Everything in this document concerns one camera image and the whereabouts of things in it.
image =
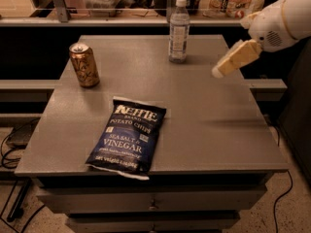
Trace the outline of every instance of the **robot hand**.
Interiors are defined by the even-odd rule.
[[[213,68],[216,78],[252,63],[263,50],[283,50],[311,36],[311,0],[278,0],[240,23],[252,40],[233,45]]]

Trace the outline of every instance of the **table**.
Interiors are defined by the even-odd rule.
[[[82,36],[100,84],[82,88],[69,61],[16,169],[75,232],[199,232],[233,225],[276,172],[288,170],[240,72],[215,79],[221,35],[191,35],[184,64],[168,36]],[[85,165],[113,97],[167,109],[149,181]]]

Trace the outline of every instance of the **soda can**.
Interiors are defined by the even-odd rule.
[[[69,48],[69,56],[75,69],[79,85],[93,87],[99,83],[93,50],[83,43],[75,43]]]

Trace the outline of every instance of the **wooden drawer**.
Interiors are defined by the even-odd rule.
[[[77,233],[91,232],[202,232],[231,227],[235,212],[138,213],[69,217],[66,225]]]
[[[161,189],[41,189],[38,198],[54,213],[94,214],[250,209],[264,194],[256,188],[174,187]]]

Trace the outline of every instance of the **water bottle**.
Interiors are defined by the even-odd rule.
[[[187,0],[176,0],[176,10],[170,18],[169,60],[174,63],[183,63],[187,56],[190,16],[186,5]]]

